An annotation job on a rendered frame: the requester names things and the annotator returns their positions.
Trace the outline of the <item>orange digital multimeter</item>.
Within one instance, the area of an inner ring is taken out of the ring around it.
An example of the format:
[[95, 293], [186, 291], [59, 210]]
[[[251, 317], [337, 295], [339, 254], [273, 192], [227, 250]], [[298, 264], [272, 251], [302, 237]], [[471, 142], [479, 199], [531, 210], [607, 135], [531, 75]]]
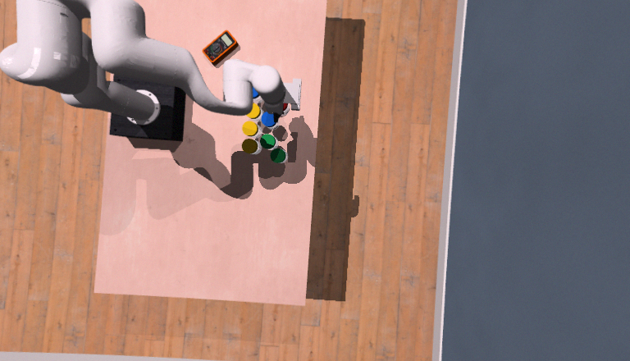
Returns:
[[216, 65], [238, 46], [239, 44], [231, 33], [225, 30], [203, 49], [203, 54], [213, 65]]

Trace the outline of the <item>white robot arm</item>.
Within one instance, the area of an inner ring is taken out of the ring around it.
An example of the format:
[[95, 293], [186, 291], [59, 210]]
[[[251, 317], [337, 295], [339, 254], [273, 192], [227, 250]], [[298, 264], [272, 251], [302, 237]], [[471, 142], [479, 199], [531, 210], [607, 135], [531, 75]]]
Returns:
[[[84, 32], [81, 38], [84, 18], [91, 18], [92, 39]], [[109, 80], [106, 88], [107, 71], [181, 88], [210, 112], [250, 114], [253, 87], [264, 102], [290, 103], [300, 111], [301, 79], [283, 83], [274, 67], [240, 59], [224, 62], [223, 101], [216, 98], [187, 49], [147, 37], [144, 9], [134, 0], [16, 0], [16, 19], [18, 49], [14, 43], [1, 51], [1, 70], [61, 93], [72, 107], [114, 113], [138, 125], [158, 118], [154, 94]]]

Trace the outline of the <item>clear bottle with blue cap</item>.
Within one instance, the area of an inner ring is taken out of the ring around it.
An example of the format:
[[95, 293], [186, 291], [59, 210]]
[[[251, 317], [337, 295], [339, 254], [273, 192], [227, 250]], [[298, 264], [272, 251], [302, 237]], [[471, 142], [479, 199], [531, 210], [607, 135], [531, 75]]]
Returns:
[[259, 96], [259, 94], [256, 92], [256, 90], [253, 88], [253, 102], [254, 103], [261, 103], [263, 101], [263, 99]]
[[273, 114], [269, 114], [268, 112], [264, 112], [262, 115], [262, 123], [270, 130], [275, 130], [280, 125], [280, 120], [278, 122], [274, 122]]

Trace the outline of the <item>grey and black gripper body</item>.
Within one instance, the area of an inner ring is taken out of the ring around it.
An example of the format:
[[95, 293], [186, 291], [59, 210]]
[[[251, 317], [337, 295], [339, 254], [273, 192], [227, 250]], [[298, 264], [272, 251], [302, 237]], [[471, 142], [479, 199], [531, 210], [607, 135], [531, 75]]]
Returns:
[[284, 103], [278, 103], [278, 104], [268, 104], [266, 102], [265, 103], [265, 108], [267, 110], [267, 112], [269, 114], [273, 114], [274, 112], [276, 112], [277, 114], [281, 115], [283, 113], [283, 105]]

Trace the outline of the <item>yellow bottle cap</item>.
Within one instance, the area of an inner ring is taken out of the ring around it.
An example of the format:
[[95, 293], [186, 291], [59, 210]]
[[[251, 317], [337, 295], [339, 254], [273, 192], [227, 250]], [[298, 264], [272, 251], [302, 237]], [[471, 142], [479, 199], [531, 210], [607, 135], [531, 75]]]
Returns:
[[258, 124], [252, 121], [246, 121], [242, 126], [242, 131], [245, 135], [257, 139], [262, 135], [262, 128]]
[[258, 154], [262, 150], [262, 145], [257, 140], [245, 139], [242, 143], [242, 149], [246, 153]]
[[260, 122], [260, 121], [262, 121], [263, 113], [264, 113], [263, 110], [257, 104], [254, 103], [253, 104], [253, 110], [251, 111], [250, 114], [248, 114], [246, 116], [249, 117], [250, 119], [252, 119], [253, 121]]

